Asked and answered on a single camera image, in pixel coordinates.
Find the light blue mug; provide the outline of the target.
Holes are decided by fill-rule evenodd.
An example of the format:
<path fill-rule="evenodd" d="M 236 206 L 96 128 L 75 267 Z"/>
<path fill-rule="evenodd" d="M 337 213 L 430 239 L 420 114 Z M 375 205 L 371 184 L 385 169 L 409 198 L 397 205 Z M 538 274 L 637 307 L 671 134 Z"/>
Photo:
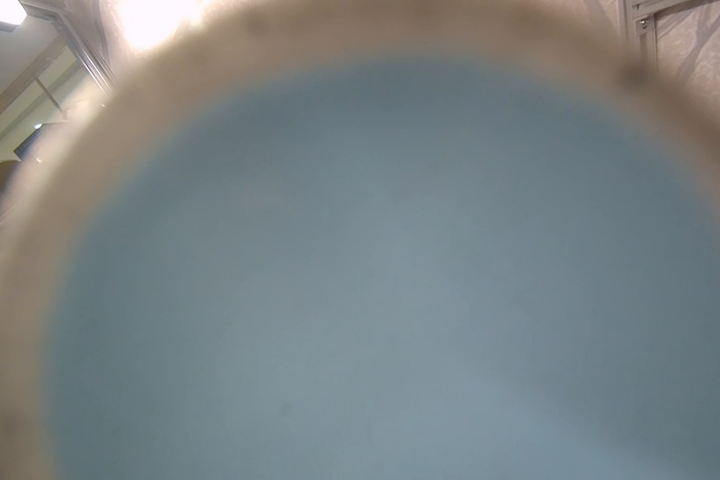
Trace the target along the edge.
<path fill-rule="evenodd" d="M 720 120 L 525 1 L 263 1 L 39 142 L 0 479 L 720 479 Z"/>

